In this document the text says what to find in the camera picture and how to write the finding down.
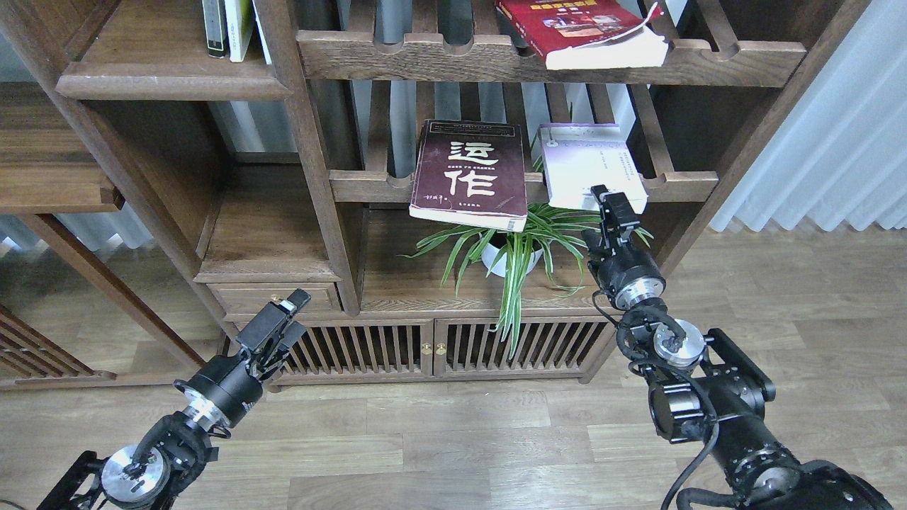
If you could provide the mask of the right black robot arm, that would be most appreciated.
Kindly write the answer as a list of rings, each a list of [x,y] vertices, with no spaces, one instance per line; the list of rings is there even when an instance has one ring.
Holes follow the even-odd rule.
[[[671,443],[704,447],[672,484],[662,507],[888,509],[864,479],[826,460],[801,463],[764,423],[773,381],[720,329],[700,332],[668,315],[666,286],[648,252],[633,242],[638,217],[624,193],[592,187],[600,233],[587,229],[587,264],[599,293],[622,311],[616,346],[648,383],[655,431]]]

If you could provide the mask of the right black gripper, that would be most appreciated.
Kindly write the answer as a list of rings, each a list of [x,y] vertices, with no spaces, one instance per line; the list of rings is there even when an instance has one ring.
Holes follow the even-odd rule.
[[[626,195],[612,193],[606,185],[593,186],[592,194],[599,206],[602,237],[583,230],[582,238],[590,256],[587,267],[599,289],[617,310],[631,310],[648,298],[660,297],[666,280],[651,255],[632,240],[639,220]]]

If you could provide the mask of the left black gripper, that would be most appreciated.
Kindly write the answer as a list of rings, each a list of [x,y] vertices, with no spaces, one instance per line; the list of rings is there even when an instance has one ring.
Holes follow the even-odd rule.
[[[234,427],[263,395],[263,381],[282,367],[307,329],[295,314],[311,300],[301,288],[276,306],[269,302],[239,332],[237,341],[249,352],[216,355],[188,381],[173,385],[188,400],[184,414],[202,429]]]

